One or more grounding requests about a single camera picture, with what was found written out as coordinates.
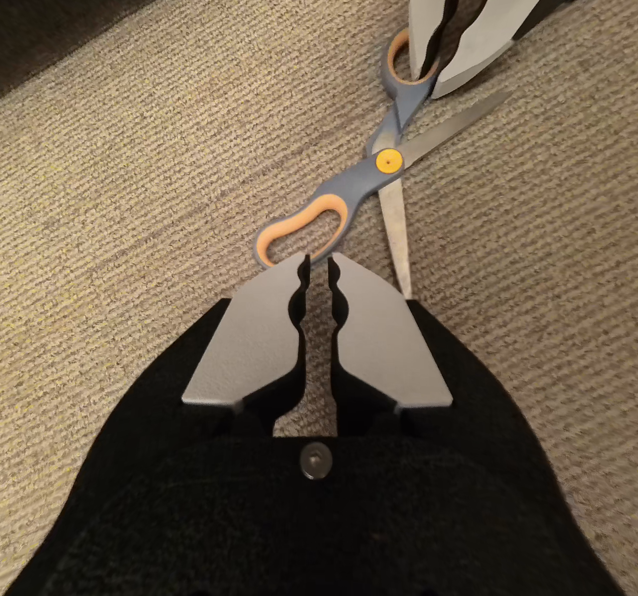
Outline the grey and orange scissors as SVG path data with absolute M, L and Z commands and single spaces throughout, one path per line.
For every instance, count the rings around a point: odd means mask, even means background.
M 299 231 L 325 211 L 334 211 L 339 215 L 338 228 L 328 242 L 310 255 L 312 265 L 327 258 L 351 228 L 361 205 L 371 195 L 378 194 L 399 289 L 405 299 L 413 298 L 402 176 L 414 163 L 494 111 L 511 92 L 494 92 L 435 127 L 402 142 L 408 124 L 433 93 L 438 65 L 435 63 L 418 81 L 400 78 L 394 61 L 397 54 L 408 46 L 409 39 L 409 30 L 403 29 L 382 53 L 381 84 L 392 104 L 368 139 L 363 160 L 321 183 L 296 212 L 275 219 L 259 230 L 253 252 L 264 268 L 274 266 L 268 257 L 268 248 L 273 241 Z

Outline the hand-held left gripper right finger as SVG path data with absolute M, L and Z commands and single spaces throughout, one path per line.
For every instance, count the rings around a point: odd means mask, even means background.
M 403 295 L 344 254 L 328 260 L 331 394 L 340 437 L 389 424 L 411 412 L 452 407 L 453 396 Z

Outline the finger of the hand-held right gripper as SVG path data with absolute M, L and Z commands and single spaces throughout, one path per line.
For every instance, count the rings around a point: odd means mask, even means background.
M 432 98 L 469 82 L 514 43 L 514 35 L 540 0 L 486 0 L 476 20 L 462 33 L 458 49 L 438 76 Z
M 438 58 L 443 34 L 459 0 L 410 0 L 409 55 L 413 81 L 428 74 Z

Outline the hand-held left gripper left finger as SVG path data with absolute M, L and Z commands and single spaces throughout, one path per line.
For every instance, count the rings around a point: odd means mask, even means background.
M 306 314 L 310 259 L 296 253 L 243 284 L 182 394 L 194 407 L 214 407 L 259 425 L 271 436 L 306 387 Z

